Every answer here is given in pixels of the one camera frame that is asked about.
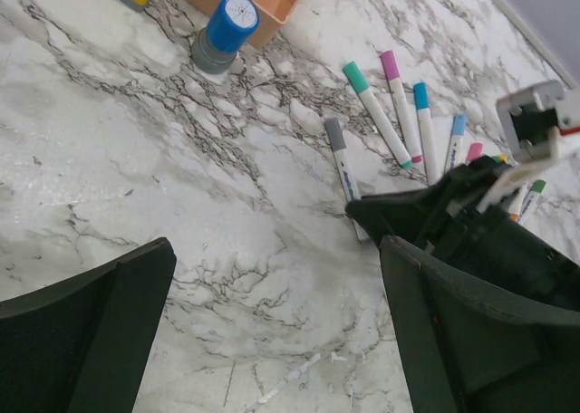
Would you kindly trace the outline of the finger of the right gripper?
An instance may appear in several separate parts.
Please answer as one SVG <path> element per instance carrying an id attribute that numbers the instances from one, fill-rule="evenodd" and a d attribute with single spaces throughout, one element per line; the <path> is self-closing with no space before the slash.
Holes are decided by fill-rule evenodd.
<path id="1" fill-rule="evenodd" d="M 385 236 L 394 235 L 423 248 L 436 244 L 450 226 L 451 203 L 481 196 L 502 170 L 501 160 L 483 156 L 448 171 L 432 186 L 364 196 L 349 202 L 345 212 L 375 245 L 380 245 Z"/>

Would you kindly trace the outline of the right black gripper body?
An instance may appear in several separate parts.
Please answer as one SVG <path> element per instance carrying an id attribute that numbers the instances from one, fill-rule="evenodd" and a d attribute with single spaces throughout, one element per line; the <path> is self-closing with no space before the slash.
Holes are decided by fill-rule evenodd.
<path id="1" fill-rule="evenodd" d="M 425 250 L 443 263 L 512 293 L 579 307 L 579 265 L 512 220 L 511 189 L 485 212 L 478 203 L 513 168 L 480 158 L 447 172 L 430 188 L 434 211 L 421 231 Z"/>

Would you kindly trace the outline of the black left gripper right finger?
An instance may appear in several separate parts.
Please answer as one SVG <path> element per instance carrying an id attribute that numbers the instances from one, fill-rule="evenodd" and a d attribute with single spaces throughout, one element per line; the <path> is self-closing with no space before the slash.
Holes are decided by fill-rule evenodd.
<path id="1" fill-rule="evenodd" d="M 444 264 L 396 236 L 382 279 L 416 412 L 576 412 L 579 314 Z"/>

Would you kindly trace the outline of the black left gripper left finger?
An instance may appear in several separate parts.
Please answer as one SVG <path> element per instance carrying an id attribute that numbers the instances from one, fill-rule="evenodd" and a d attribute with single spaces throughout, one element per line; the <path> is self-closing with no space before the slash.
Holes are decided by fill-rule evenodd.
<path id="1" fill-rule="evenodd" d="M 2 411 L 132 411 L 176 264 L 162 237 L 3 301 Z"/>

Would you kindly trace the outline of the grey marker pen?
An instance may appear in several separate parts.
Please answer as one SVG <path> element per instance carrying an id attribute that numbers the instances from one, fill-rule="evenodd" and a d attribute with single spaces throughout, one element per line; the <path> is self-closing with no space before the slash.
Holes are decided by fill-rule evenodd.
<path id="1" fill-rule="evenodd" d="M 360 200 L 361 194 L 353 176 L 353 170 L 348 159 L 343 131 L 337 118 L 332 117 L 324 121 L 324 128 L 330 141 L 339 177 L 347 202 Z"/>

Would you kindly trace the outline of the magenta marker pen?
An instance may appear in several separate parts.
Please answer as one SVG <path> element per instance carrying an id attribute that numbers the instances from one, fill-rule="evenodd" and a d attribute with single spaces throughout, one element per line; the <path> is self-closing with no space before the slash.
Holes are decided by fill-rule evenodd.
<path id="1" fill-rule="evenodd" d="M 399 66 L 393 50 L 381 54 L 382 68 L 391 89 L 391 97 L 401 126 L 404 143 L 411 155 L 411 163 L 422 162 L 419 132 L 411 120 L 407 97 L 401 80 Z"/>

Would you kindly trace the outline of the teal marker pen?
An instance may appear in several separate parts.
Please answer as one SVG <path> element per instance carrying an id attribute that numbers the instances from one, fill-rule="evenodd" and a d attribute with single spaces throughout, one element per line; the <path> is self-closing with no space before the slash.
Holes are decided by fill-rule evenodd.
<path id="1" fill-rule="evenodd" d="M 353 86 L 354 91 L 359 96 L 365 109 L 370 114 L 392 155 L 402 168 L 409 168 L 412 165 L 411 155 L 382 109 L 381 104 L 373 94 L 370 84 L 367 82 L 356 62 L 348 62 L 343 67 L 343 73 Z"/>

